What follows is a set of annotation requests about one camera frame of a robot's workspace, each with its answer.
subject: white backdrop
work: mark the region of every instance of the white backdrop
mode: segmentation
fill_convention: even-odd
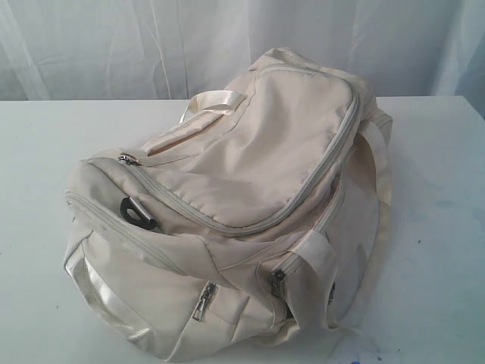
[[[485,115],[485,0],[0,0],[0,99],[186,99],[289,46]]]

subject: cream duffel bag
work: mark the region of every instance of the cream duffel bag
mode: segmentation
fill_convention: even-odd
[[[272,49],[187,109],[70,176],[64,264],[86,302],[168,361],[354,325],[390,227],[392,119],[370,87]]]

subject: zipper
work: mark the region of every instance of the zipper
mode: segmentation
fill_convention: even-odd
[[[323,74],[329,77],[328,74],[325,74],[321,71],[312,70],[310,68],[291,66],[288,64],[272,64],[263,68],[258,76],[260,77],[262,74],[269,71],[297,71],[306,74]],[[207,228],[210,228],[213,231],[217,231],[228,237],[239,237],[265,231],[268,228],[279,224],[282,220],[284,220],[289,214],[293,212],[295,207],[300,204],[300,202],[315,187],[318,181],[328,172],[330,166],[333,164],[333,160],[342,150],[346,138],[349,135],[354,124],[353,121],[355,120],[355,114],[358,110],[359,99],[353,85],[343,78],[341,78],[341,80],[346,82],[351,89],[352,101],[349,106],[349,110],[347,111],[347,114],[344,117],[344,120],[342,120],[340,128],[337,131],[337,135],[333,138],[333,140],[327,147],[327,151],[325,153],[326,155],[324,155],[324,157],[321,159],[321,162],[306,178],[299,192],[286,206],[274,213],[272,216],[269,216],[256,224],[251,224],[246,227],[230,227],[218,221],[215,221],[213,218],[210,218],[209,216],[200,212],[198,209],[191,206],[189,203],[180,199],[177,195],[172,193],[169,189],[165,188],[162,184],[153,181],[150,176],[148,176],[142,169],[138,168],[141,164],[136,158],[130,158],[131,156],[125,153],[120,156],[119,160],[120,162],[125,163],[126,168],[156,199],[197,224],[206,226]]]
[[[160,251],[159,249],[154,249],[150,244],[147,244],[145,241],[133,235],[130,229],[126,228],[116,218],[112,217],[109,213],[107,213],[88,199],[76,193],[68,192],[66,193],[66,200],[68,203],[76,206],[82,213],[86,215],[87,218],[95,222],[100,221],[101,223],[103,223],[103,225],[109,228],[110,231],[115,232],[125,240],[128,240],[132,244],[136,245],[143,252],[157,259],[168,270],[179,275],[185,274],[185,272],[180,269],[168,256],[163,254],[162,251]]]
[[[198,322],[202,321],[204,318],[205,310],[208,308],[209,303],[211,303],[212,298],[215,294],[215,283],[207,282],[202,293],[200,295],[199,301],[197,302],[196,309],[192,314],[192,318]]]
[[[330,221],[335,218],[337,212],[343,204],[343,198],[345,196],[344,188],[344,178],[343,174],[340,175],[339,183],[335,192],[333,193],[333,198],[328,203],[323,215],[318,220],[317,224],[314,226],[315,231],[323,234],[327,229]],[[277,264],[270,273],[271,282],[271,294],[283,300],[283,282],[285,278],[290,275],[295,268],[299,265],[299,256],[297,254],[292,254],[287,259],[283,260]]]

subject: zipper pull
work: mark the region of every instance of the zipper pull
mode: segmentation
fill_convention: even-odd
[[[142,165],[138,158],[133,157],[131,154],[123,153],[118,157],[118,161],[125,162],[127,165]]]
[[[202,294],[200,295],[199,302],[197,303],[196,310],[194,311],[192,318],[198,322],[202,321],[202,317],[204,316],[205,310],[207,309],[209,303],[212,300],[212,297],[215,293],[215,283],[208,282]]]
[[[281,270],[278,269],[271,273],[271,294],[278,298],[283,298],[283,294],[281,292],[281,284],[283,283],[286,275]]]

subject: white tabletop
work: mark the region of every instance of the white tabletop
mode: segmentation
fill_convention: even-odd
[[[393,232],[363,332],[403,363],[485,358],[485,122],[459,96],[380,98],[394,117]],[[63,272],[66,176],[175,124],[185,101],[0,102],[0,362],[155,363]],[[206,363],[322,363],[326,334],[242,343]]]

